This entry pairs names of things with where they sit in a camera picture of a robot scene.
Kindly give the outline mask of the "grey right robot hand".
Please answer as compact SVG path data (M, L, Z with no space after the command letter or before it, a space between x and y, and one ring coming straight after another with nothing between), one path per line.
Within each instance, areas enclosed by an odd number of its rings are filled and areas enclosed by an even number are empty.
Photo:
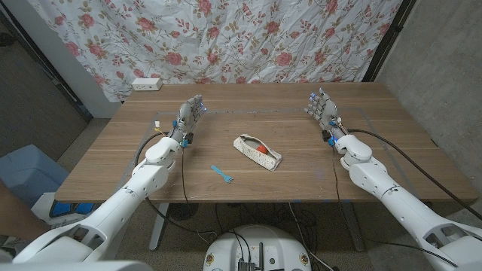
M334 141L348 134L343 128L336 104L321 87L317 93L310 94L304 111L318 121L322 131L329 134Z

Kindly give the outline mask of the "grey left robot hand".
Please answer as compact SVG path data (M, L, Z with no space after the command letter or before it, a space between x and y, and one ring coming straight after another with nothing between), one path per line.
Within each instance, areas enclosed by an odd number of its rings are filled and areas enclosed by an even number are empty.
M203 104L202 95L195 95L188 99L181 105L173 128L168 136L177 142L181 142L188 133L194 131L197 121L205 112L206 107Z

